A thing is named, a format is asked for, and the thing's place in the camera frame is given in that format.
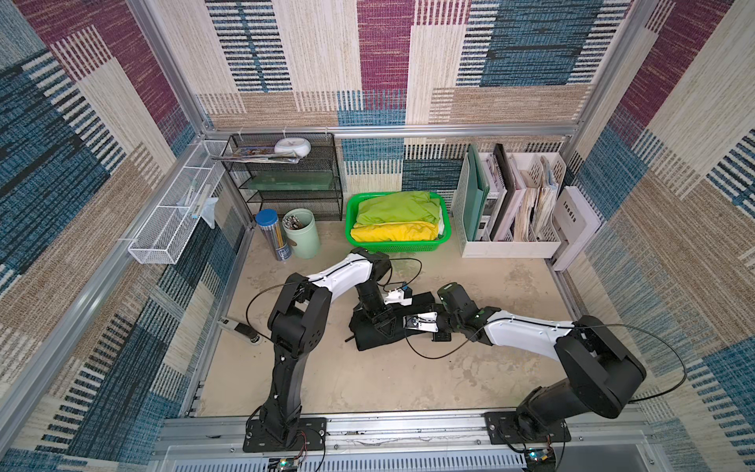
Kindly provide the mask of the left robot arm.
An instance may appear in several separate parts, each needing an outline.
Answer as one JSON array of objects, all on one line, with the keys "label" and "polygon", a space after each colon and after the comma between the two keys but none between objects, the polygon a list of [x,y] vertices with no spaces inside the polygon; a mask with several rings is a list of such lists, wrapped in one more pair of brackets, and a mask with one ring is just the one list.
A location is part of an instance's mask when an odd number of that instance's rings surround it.
[{"label": "left robot arm", "polygon": [[379,281],[391,271],[388,255],[357,248],[333,267],[314,275],[294,273],[283,283],[267,322],[275,360],[271,392],[259,416],[271,440],[285,448],[296,440],[307,358],[324,337],[330,306],[338,297],[357,290],[359,303],[350,330],[360,351],[404,338],[406,307],[385,302],[379,288]]}]

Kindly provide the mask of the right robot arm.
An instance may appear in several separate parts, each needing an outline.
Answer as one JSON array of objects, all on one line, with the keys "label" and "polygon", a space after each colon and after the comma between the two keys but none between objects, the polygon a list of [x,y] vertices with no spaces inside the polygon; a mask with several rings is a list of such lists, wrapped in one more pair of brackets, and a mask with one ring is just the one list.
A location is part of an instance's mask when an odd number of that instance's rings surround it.
[{"label": "right robot arm", "polygon": [[478,307],[460,284],[438,291],[440,304],[406,315],[405,332],[464,334],[470,342],[512,347],[560,362],[565,378],[537,387],[493,431],[510,443],[544,442],[564,420],[585,413],[615,419],[647,378],[642,363],[599,319],[544,321]]}]

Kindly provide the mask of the black shorts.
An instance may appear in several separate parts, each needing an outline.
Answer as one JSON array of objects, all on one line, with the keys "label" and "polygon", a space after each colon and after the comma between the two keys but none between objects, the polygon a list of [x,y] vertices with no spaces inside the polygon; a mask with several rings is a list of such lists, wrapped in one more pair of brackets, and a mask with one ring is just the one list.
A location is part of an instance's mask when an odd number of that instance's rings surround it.
[{"label": "black shorts", "polygon": [[405,318],[436,312],[436,298],[430,292],[410,298],[360,292],[358,298],[348,328],[359,351],[393,344],[406,336],[418,334],[418,330],[405,330]]}]

